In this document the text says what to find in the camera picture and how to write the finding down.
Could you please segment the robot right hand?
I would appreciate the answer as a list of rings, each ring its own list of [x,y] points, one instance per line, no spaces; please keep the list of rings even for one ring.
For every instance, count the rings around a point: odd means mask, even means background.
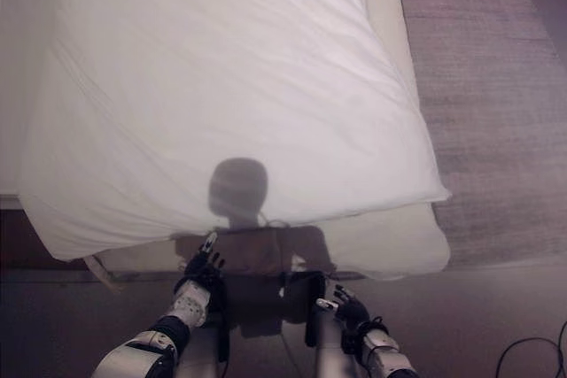
[[[367,308],[351,290],[336,284],[333,296],[334,301],[317,298],[315,306],[325,312],[333,313],[335,319],[349,331],[355,331],[361,324],[369,321]]]

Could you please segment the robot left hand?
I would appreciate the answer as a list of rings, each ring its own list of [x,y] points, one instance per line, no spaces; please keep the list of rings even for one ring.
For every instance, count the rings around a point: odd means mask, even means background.
[[[217,232],[207,235],[183,271],[185,280],[196,282],[203,287],[210,287],[221,279],[225,259],[221,257],[220,252],[214,249],[217,239]]]

